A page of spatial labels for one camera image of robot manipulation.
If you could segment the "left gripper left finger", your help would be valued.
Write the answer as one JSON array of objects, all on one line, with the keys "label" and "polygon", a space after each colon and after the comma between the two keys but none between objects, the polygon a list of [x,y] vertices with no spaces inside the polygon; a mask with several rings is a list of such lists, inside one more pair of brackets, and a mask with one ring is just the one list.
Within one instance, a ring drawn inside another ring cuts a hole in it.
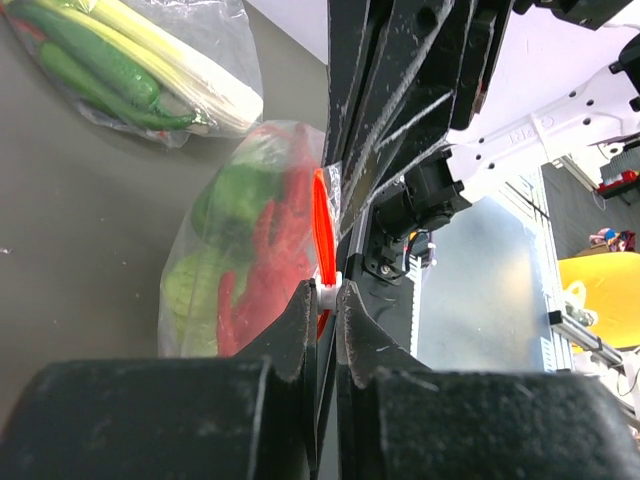
[{"label": "left gripper left finger", "polygon": [[5,479],[313,479],[317,295],[232,357],[57,362],[1,432]]}]

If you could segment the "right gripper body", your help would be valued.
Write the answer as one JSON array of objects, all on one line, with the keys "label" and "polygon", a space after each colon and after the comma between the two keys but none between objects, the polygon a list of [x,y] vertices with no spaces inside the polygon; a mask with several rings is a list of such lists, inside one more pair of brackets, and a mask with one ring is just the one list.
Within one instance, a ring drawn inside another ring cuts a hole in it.
[{"label": "right gripper body", "polygon": [[513,1],[477,1],[467,34],[450,127],[465,130],[486,100]]}]

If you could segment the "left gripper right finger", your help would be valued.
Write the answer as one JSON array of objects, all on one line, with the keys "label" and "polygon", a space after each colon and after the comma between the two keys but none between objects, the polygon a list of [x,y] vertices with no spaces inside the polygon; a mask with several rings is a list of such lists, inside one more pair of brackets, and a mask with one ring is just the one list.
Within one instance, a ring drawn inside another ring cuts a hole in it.
[{"label": "left gripper right finger", "polygon": [[615,397],[569,373],[437,372],[338,300],[343,479],[635,479],[639,451]]}]

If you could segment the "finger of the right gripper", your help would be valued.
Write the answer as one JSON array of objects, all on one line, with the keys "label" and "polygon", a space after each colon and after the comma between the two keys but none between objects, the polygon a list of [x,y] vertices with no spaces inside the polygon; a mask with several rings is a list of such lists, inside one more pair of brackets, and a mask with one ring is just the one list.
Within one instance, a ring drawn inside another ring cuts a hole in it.
[{"label": "finger of the right gripper", "polygon": [[356,134],[379,38],[391,17],[392,1],[330,1],[328,3],[329,110],[324,163],[352,164],[348,154],[359,149]]},{"label": "finger of the right gripper", "polygon": [[358,115],[359,149],[341,166],[340,234],[446,134],[475,4],[392,1]]}]

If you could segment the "clear zip bag red slider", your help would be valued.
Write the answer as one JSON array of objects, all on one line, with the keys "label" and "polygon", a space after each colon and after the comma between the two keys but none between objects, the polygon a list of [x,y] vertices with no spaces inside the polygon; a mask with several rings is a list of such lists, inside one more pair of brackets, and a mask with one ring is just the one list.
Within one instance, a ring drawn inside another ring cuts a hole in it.
[{"label": "clear zip bag red slider", "polygon": [[160,356],[237,354],[317,274],[312,185],[324,143],[305,123],[267,121],[199,193],[161,275]]}]

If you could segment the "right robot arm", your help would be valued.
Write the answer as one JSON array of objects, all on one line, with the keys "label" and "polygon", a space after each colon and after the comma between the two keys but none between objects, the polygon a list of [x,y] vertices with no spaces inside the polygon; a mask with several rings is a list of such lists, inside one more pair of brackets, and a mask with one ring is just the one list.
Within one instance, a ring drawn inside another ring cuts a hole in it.
[{"label": "right robot arm", "polygon": [[326,164],[339,237],[365,226],[366,268],[392,283],[399,245],[509,177],[639,131],[635,1],[331,1]]}]

